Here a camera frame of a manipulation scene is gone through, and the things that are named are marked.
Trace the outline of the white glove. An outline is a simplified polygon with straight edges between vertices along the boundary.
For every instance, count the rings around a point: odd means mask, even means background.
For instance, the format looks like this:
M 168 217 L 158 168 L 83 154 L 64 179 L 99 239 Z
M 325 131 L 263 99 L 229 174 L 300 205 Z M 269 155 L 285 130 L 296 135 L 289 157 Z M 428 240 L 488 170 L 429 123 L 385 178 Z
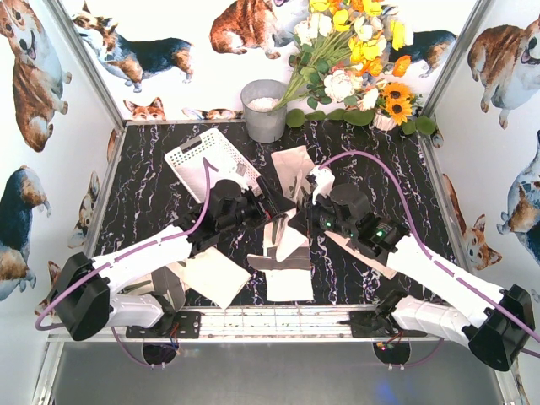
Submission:
M 183 287 L 210 299 L 223 310 L 230 306 L 251 276 L 215 247 L 183 262 L 172 262 L 167 267 L 180 279 Z
M 304 193 L 311 189 L 306 177 L 316 166 L 305 145 L 285 149 L 271 154 L 283 195 L 298 203 Z

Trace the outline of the white perforated storage basket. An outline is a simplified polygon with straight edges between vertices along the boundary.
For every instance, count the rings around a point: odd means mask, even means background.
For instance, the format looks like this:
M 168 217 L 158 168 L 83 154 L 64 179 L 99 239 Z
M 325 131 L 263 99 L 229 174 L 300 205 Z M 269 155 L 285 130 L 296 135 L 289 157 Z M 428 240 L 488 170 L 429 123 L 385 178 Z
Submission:
M 256 195 L 261 193 L 257 183 L 261 174 L 220 130 L 211 128 L 165 155 L 165 162 L 197 203 L 204 201 L 208 188 L 204 160 L 210 164 L 210 186 L 219 180 L 232 180 L 242 190 L 251 188 Z

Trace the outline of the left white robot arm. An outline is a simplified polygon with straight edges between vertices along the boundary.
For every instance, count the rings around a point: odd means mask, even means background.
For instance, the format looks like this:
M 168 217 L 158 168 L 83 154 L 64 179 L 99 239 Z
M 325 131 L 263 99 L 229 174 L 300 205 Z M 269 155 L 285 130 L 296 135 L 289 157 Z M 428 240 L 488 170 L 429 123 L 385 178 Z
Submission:
M 256 182 L 258 191 L 219 180 L 204 202 L 147 240 L 104 256 L 71 256 L 48 296 L 71 338 L 83 341 L 106 327 L 127 327 L 131 338 L 166 336 L 176 324 L 178 311 L 172 304 L 156 292 L 122 291 L 155 270 L 216 246 L 235 231 L 262 227 L 294 208 L 264 178 Z

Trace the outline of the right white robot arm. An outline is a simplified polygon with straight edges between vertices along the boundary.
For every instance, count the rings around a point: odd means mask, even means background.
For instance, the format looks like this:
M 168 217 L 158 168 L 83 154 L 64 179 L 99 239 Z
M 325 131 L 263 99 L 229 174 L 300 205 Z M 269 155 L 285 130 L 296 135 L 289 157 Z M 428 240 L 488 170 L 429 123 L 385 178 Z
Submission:
M 516 284 L 503 289 L 432 252 L 406 226 L 374 214 L 367 196 L 352 184 L 335 186 L 327 195 L 306 195 L 288 227 L 305 238 L 314 229 L 335 234 L 367 265 L 394 270 L 437 294 L 441 305 L 399 293 L 380 316 L 402 330 L 459 343 L 494 370 L 509 370 L 535 334 L 526 290 Z

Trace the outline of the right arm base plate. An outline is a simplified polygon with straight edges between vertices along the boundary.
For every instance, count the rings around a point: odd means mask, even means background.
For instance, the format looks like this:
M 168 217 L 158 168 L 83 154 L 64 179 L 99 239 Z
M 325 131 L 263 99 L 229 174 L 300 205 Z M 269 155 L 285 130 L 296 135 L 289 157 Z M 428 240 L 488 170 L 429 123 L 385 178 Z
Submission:
M 351 328 L 354 338 L 392 338 L 400 332 L 405 338 L 425 336 L 422 332 L 403 329 L 392 316 L 377 314 L 374 310 L 351 310 L 343 324 Z

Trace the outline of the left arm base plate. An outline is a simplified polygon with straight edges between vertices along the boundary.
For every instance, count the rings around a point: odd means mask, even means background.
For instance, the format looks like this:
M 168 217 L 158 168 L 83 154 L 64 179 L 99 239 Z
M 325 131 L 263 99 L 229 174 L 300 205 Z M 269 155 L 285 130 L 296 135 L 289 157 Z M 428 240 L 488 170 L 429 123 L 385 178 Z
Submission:
M 149 328 L 127 327 L 127 338 L 198 338 L 202 314 L 198 311 L 178 311 L 164 315 Z

